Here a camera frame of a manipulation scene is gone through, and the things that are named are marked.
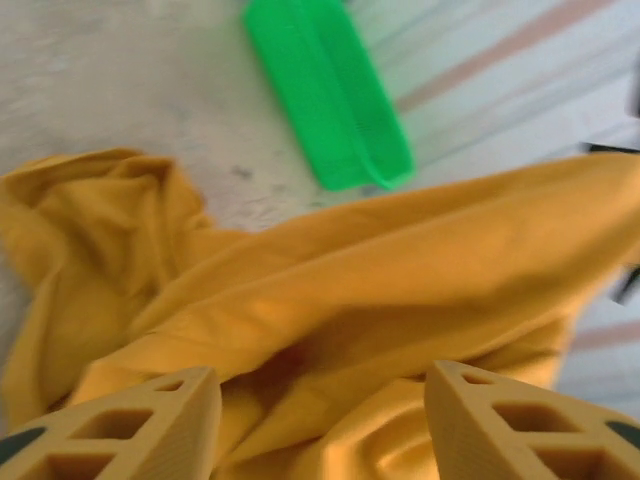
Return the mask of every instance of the pink stripe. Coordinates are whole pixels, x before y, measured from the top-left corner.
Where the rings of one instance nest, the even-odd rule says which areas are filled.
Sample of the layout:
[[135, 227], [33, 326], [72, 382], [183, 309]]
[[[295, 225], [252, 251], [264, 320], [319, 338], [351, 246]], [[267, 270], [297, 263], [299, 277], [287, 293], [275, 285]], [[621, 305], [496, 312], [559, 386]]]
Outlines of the pink stripe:
[[[640, 37], [640, 29], [634, 30], [633, 34], [636, 35], [636, 37]], [[491, 124], [491, 122], [499, 121], [500, 119], [495, 118], [494, 111], [498, 110], [500, 107], [508, 105], [510, 101], [522, 98], [522, 96], [527, 93], [534, 92], [536, 88], [564, 78], [568, 73], [575, 70], [576, 68], [580, 68], [581, 66], [589, 63], [593, 65], [594, 62], [600, 61], [602, 56], [611, 55], [613, 52], [615, 52], [616, 49], [619, 49], [623, 42], [629, 42], [629, 37], [630, 36], [625, 35], [618, 41], [611, 43], [598, 51], [592, 52], [588, 56], [572, 60], [551, 73], [542, 73], [539, 77], [535, 78], [530, 83], [527, 83], [517, 90], [506, 94], [505, 96], [495, 100], [488, 105], [481, 107], [479, 110], [469, 114], [467, 117], [461, 118], [456, 123], [448, 125], [445, 128], [437, 130], [427, 136], [420, 137], [416, 141], [416, 144], [433, 143], [433, 139], [437, 138], [456, 138], [457, 140], [460, 140], [460, 138], [457, 138], [461, 136], [460, 132], [465, 132], [470, 128], [472, 129], [472, 131], [474, 129], [476, 131], [479, 131], [477, 128], [479, 125], [485, 126], [487, 124]]]
[[640, 321], [579, 333], [573, 340], [571, 350], [592, 350], [636, 342], [640, 342]]
[[396, 107], [402, 112], [412, 110], [421, 103], [452, 90], [492, 65], [530, 48], [548, 37], [557, 35], [615, 1], [565, 1], [494, 46], [443, 72], [413, 92], [401, 97], [396, 102]]

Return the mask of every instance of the yellow shirt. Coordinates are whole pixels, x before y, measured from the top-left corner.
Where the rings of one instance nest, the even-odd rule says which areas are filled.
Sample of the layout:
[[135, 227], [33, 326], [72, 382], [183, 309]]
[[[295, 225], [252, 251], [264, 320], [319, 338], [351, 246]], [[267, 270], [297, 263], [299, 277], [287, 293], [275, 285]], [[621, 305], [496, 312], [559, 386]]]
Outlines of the yellow shirt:
[[55, 156], [2, 178], [33, 291], [12, 426], [166, 372], [221, 380], [219, 480], [435, 479], [435, 359], [549, 385], [572, 320], [640, 240], [640, 162], [599, 154], [215, 227], [168, 158]]

